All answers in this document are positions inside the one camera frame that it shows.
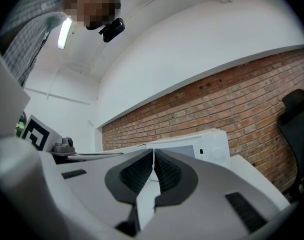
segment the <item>black sticker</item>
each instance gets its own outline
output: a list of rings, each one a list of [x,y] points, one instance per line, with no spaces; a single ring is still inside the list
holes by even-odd
[[[42,135],[42,139],[39,145],[37,145],[37,142],[39,142],[38,140],[39,138],[33,134],[34,129],[37,130]],[[26,126],[22,139],[26,139],[28,133],[30,133],[29,139],[32,141],[34,147],[36,147],[37,150],[42,151],[44,149],[48,136],[50,135],[49,131],[47,131],[46,129],[41,127],[38,123],[36,123],[33,119],[31,119]]]

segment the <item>black grille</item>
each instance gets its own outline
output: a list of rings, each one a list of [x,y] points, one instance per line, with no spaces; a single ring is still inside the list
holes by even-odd
[[[120,173],[120,179],[134,193],[138,194],[152,172],[153,153],[144,156]]]
[[[158,154],[155,154],[154,170],[160,183],[161,193],[176,187],[182,179],[180,167]]]

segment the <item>person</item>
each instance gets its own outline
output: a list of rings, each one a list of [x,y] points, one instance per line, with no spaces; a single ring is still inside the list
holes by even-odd
[[[0,31],[0,53],[23,86],[51,30],[67,16],[93,30],[112,21],[119,10],[120,0],[21,0]]]

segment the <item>red brick wall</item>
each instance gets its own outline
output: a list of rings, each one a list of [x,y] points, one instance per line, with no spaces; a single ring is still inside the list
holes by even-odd
[[[276,127],[281,99],[304,90],[304,49],[265,57],[196,81],[103,127],[103,149],[218,128],[231,156],[240,154],[279,190],[292,184],[296,163]]]

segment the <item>ceiling light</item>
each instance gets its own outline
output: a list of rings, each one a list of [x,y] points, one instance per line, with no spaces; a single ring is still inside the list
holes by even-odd
[[[57,43],[57,47],[59,49],[64,49],[65,48],[67,35],[68,35],[68,32],[70,31],[72,22],[73,21],[70,18],[67,18],[62,24],[60,36],[58,37],[58,43]]]

